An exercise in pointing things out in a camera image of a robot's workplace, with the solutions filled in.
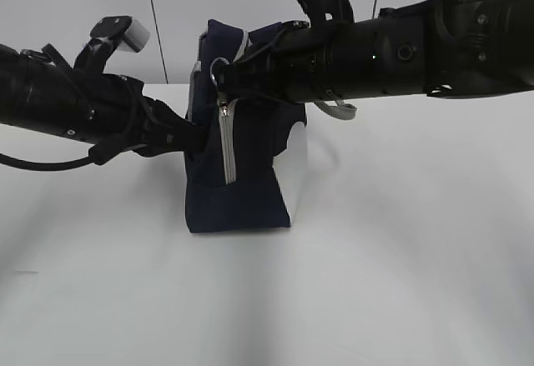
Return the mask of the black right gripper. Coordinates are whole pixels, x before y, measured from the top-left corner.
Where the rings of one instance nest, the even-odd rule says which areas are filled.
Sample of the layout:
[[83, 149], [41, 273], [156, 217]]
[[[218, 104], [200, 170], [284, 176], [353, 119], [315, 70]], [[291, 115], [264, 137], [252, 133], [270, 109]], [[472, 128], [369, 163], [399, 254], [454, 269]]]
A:
[[334, 21], [311, 26], [283, 23], [266, 43], [248, 48], [233, 62], [214, 60], [214, 85], [230, 100], [260, 98], [276, 103], [332, 102], [334, 91], [320, 81], [325, 49], [334, 35]]

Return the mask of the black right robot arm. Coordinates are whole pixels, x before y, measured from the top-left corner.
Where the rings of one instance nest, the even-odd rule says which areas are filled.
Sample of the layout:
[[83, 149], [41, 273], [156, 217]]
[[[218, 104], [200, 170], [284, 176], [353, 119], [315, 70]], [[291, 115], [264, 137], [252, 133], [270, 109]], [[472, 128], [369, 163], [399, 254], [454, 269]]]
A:
[[212, 64], [230, 98], [282, 103], [426, 95], [491, 98], [533, 89], [533, 0], [426, 0], [323, 30], [287, 28]]

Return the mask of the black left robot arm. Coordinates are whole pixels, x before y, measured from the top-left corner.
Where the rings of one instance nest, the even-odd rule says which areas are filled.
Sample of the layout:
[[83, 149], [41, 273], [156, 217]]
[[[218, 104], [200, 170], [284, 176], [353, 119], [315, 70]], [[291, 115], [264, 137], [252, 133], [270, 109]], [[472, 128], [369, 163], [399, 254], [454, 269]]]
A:
[[143, 82], [71, 68], [51, 46], [38, 56], [1, 47], [1, 122], [88, 143], [100, 164], [128, 151], [200, 153], [207, 142], [204, 128], [145, 96]]

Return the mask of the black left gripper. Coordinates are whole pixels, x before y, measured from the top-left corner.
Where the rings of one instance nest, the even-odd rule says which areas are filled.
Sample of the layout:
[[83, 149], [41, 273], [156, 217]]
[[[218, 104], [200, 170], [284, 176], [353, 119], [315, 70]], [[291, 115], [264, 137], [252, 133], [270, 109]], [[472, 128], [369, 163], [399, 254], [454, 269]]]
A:
[[144, 158], [164, 153], [201, 153], [207, 133], [180, 117], [166, 103], [143, 95], [144, 84], [125, 76], [110, 78], [115, 96], [95, 105], [92, 126], [101, 134], [91, 158], [115, 158], [133, 152]]

